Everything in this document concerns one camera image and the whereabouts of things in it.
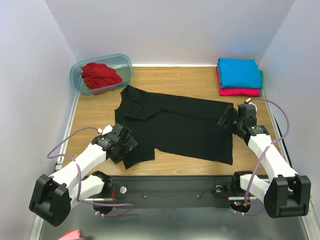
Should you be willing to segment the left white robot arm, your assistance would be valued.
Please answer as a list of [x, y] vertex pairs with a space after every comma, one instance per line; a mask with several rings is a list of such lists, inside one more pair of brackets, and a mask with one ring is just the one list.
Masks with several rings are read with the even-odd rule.
[[71, 157], [70, 163], [51, 175], [42, 174], [35, 182], [29, 210], [54, 227], [62, 224], [80, 203], [110, 210], [120, 207], [126, 212], [133, 208], [131, 203], [116, 203], [114, 199], [110, 203], [89, 200], [96, 195], [116, 196], [111, 178], [91, 170], [108, 159], [115, 164], [122, 161], [137, 146], [132, 131], [119, 123], [96, 131], [98, 135], [80, 155]]

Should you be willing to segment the clear blue plastic bin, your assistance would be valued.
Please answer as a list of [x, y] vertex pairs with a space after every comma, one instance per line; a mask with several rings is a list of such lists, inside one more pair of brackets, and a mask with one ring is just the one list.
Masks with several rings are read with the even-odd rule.
[[[81, 76], [82, 67], [88, 63], [106, 64], [115, 69], [116, 73], [122, 78], [122, 82], [103, 88], [90, 90]], [[89, 60], [83, 60], [72, 66], [69, 74], [70, 84], [73, 90], [83, 95], [98, 95], [116, 89], [125, 88], [133, 77], [133, 67], [130, 59], [124, 54], [112, 54]]]

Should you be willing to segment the folded green t shirt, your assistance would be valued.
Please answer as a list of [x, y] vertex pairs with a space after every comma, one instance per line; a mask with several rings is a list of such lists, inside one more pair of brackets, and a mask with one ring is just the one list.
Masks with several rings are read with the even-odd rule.
[[260, 78], [261, 78], [261, 88], [260, 90], [262, 91], [263, 89], [263, 80], [264, 80], [264, 73], [262, 70], [259, 70]]

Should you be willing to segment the folded pink t shirt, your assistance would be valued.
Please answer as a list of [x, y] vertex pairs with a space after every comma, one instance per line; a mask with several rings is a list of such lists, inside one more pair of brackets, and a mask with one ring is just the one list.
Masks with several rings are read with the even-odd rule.
[[232, 87], [222, 88], [221, 81], [220, 81], [219, 68], [216, 67], [215, 71], [216, 71], [217, 82], [218, 82], [218, 87], [219, 87], [219, 94], [221, 96], [259, 97], [261, 95], [261, 89], [260, 88], [232, 88]]

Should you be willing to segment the pink cloth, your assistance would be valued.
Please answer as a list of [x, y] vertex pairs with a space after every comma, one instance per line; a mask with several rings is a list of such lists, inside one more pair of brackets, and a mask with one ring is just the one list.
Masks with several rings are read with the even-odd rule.
[[80, 230], [77, 229], [66, 232], [58, 240], [83, 240], [83, 238], [81, 237]]

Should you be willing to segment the black t shirt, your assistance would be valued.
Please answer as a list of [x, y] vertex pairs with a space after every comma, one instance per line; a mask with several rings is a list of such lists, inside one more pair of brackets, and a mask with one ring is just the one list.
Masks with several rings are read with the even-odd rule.
[[137, 146], [124, 167], [155, 159], [159, 151], [233, 164], [232, 133], [218, 125], [230, 102], [147, 92], [125, 87], [115, 121], [133, 133]]

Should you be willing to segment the folded blue t shirt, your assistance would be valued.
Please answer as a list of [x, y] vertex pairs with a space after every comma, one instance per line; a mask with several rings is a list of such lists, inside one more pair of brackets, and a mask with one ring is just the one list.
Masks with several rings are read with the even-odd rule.
[[254, 59], [221, 57], [218, 59], [217, 67], [222, 88], [262, 88], [262, 78]]

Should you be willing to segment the red t shirt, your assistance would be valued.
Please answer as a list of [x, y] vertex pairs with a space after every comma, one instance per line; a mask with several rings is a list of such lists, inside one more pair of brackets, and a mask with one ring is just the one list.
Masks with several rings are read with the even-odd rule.
[[120, 84], [123, 79], [104, 63], [90, 62], [82, 67], [81, 77], [90, 90]]

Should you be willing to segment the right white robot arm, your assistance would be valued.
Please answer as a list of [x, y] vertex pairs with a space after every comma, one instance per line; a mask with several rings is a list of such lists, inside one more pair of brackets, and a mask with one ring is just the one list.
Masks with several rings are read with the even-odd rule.
[[250, 205], [254, 196], [260, 200], [271, 218], [300, 217], [309, 212], [311, 181], [299, 175], [282, 157], [263, 125], [257, 124], [257, 108], [253, 103], [227, 107], [218, 125], [244, 140], [257, 156], [269, 181], [259, 178], [254, 171], [238, 171], [230, 182], [231, 192], [244, 193], [243, 204]]

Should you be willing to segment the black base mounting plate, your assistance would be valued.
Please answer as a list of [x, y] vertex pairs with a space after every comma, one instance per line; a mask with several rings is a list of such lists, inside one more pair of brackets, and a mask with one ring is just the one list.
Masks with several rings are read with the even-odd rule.
[[111, 177], [116, 203], [136, 209], [229, 208], [245, 194], [234, 193], [231, 183], [230, 175]]

